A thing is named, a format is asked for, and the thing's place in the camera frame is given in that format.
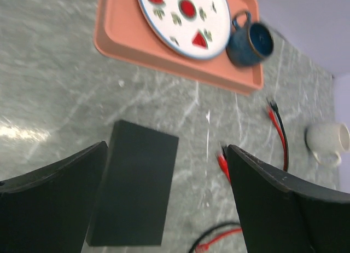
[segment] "black foam block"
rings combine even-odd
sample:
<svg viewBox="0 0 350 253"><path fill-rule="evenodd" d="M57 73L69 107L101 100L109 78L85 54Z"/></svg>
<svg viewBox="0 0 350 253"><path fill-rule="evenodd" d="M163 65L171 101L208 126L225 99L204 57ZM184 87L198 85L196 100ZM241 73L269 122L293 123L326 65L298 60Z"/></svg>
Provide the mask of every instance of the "black foam block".
<svg viewBox="0 0 350 253"><path fill-rule="evenodd" d="M178 140L116 122L107 174L86 236L90 246L161 244Z"/></svg>

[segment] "marble countertop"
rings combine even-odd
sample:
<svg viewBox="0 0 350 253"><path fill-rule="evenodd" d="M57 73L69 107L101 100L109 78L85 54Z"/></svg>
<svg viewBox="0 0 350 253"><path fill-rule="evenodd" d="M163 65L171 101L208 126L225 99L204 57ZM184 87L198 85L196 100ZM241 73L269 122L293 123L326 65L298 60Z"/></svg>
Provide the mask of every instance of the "marble countertop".
<svg viewBox="0 0 350 253"><path fill-rule="evenodd" d="M219 141L282 167L283 150L266 113L281 110L290 173L337 188L336 169L318 166L304 128L334 120L331 75L275 36L265 87L250 97L106 58L92 43L97 0L0 0L0 179L40 168L101 140L126 119L180 137L162 247L82 252L186 252L211 225L238 219L215 160ZM211 252L246 252L233 235Z"/></svg>

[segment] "white mug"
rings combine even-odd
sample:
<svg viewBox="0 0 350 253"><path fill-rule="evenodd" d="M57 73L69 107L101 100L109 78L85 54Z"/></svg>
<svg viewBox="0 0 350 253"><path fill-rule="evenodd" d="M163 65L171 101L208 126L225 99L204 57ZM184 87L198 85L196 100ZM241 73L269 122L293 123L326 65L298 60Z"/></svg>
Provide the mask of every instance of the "white mug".
<svg viewBox="0 0 350 253"><path fill-rule="evenodd" d="M306 145L319 164L319 154L335 154L337 159L328 166L338 166L341 163L340 153L350 151L350 133L342 123L319 123L309 126L306 130Z"/></svg>

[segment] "plate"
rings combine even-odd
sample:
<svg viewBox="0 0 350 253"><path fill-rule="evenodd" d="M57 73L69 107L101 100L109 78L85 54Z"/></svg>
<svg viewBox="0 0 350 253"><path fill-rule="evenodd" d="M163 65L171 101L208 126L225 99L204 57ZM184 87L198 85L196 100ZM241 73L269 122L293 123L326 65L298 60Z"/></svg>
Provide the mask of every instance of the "plate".
<svg viewBox="0 0 350 253"><path fill-rule="evenodd" d="M156 35L189 58L211 59L227 46L231 19L226 0L138 0Z"/></svg>

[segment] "red wire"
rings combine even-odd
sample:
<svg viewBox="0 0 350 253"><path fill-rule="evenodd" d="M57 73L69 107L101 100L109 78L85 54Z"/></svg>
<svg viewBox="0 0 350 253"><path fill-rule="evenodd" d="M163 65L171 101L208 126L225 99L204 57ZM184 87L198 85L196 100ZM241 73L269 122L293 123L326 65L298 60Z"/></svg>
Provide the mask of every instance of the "red wire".
<svg viewBox="0 0 350 253"><path fill-rule="evenodd" d="M226 231L226 232L216 236L214 239L212 239L208 243L198 245L198 247L196 248L196 253L207 251L210 248L210 246L213 245L214 243L216 243L217 241L219 241L219 240L221 240L229 235L239 233L239 232L242 232L241 228L235 228L235 229Z"/></svg>
<svg viewBox="0 0 350 253"><path fill-rule="evenodd" d="M283 137L283 133L282 133L281 127L279 126L279 124L277 122L277 119L275 117L275 113L273 112L273 109L270 106L267 106L267 112L269 114L269 117L270 117L272 123L276 127L276 130L278 131L279 137L281 138L281 141L282 141L283 152L284 152L283 171L286 171L287 170L287 148L285 146L285 140Z"/></svg>

